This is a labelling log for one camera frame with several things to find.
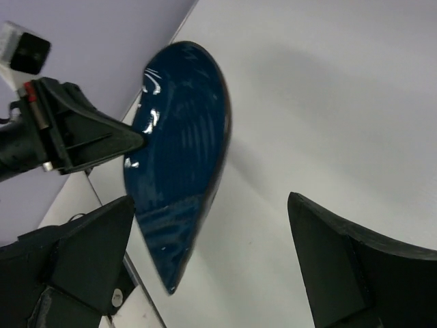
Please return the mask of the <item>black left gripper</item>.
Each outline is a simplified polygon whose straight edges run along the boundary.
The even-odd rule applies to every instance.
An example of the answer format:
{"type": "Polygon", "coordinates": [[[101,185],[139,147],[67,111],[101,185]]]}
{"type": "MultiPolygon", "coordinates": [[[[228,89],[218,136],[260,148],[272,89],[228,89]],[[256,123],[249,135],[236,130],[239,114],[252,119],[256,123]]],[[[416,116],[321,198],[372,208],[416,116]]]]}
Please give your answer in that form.
{"type": "Polygon", "coordinates": [[[1,181],[41,167],[71,174],[142,149],[147,137],[97,110],[81,88],[42,77],[24,83],[1,119],[1,181]]]}

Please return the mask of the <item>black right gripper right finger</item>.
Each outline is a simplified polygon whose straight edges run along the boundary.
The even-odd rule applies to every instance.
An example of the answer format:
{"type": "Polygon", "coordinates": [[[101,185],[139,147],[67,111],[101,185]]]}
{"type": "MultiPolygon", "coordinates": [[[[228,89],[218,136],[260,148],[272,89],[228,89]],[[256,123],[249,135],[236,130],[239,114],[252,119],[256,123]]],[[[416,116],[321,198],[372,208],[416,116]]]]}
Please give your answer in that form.
{"type": "Polygon", "coordinates": [[[436,251],[344,219],[299,193],[287,201],[316,327],[435,327],[436,251]]]}

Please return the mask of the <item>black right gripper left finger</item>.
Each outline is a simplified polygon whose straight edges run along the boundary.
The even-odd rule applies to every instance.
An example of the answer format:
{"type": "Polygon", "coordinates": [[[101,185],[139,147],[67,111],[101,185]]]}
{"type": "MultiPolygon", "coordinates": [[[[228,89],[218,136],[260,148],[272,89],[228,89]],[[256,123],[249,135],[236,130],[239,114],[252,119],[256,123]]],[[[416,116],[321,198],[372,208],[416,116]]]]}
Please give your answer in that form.
{"type": "Polygon", "coordinates": [[[98,327],[109,314],[135,205],[120,197],[1,248],[2,327],[98,327]]]}

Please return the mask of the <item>dark blue leaf plate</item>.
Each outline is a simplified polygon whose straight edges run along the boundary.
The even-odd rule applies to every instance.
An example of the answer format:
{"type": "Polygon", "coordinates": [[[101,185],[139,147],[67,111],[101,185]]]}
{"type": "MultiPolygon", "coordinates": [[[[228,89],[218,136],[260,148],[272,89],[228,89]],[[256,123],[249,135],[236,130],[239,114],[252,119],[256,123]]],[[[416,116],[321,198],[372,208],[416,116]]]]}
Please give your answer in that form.
{"type": "Polygon", "coordinates": [[[124,185],[135,201],[143,240],[173,294],[218,190],[232,128],[227,84],[197,43],[159,51],[143,72],[132,121],[147,144],[124,159],[124,185]]]}

